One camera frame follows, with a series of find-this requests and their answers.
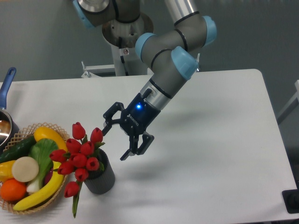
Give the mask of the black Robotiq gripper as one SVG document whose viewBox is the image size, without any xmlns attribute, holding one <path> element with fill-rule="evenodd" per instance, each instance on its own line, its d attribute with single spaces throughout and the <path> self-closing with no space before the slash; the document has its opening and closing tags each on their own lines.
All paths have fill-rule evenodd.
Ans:
<svg viewBox="0 0 299 224">
<path fill-rule="evenodd" d="M 113 119 L 113 116 L 121 112 L 121 118 Z M 126 109 L 121 102 L 115 102 L 104 114 L 105 119 L 103 135 L 106 135 L 113 125 L 120 124 L 121 129 L 129 135 L 129 149 L 120 158 L 126 160 L 129 156 L 143 155 L 149 148 L 155 137 L 148 134 L 146 128 L 161 111 L 144 101 L 144 97 L 138 93 Z M 142 143 L 138 146 L 139 135 L 142 134 Z"/>
</svg>

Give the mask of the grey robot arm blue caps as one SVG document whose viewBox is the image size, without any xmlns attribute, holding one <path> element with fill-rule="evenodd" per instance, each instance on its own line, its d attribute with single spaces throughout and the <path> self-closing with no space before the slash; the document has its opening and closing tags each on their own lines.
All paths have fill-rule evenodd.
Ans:
<svg viewBox="0 0 299 224">
<path fill-rule="evenodd" d="M 146 152 L 154 140 L 147 127 L 198 69 L 198 60 L 190 51 L 209 45 L 217 36 L 215 22 L 201 15 L 193 0 L 168 0 L 165 4 L 174 29 L 158 36 L 152 32 L 152 21 L 140 11 L 138 0 L 73 2 L 86 27 L 102 26 L 108 43 L 118 50 L 134 49 L 137 58 L 153 72 L 127 107 L 116 102 L 103 115 L 104 134 L 119 124 L 129 137 L 122 160 Z"/>
</svg>

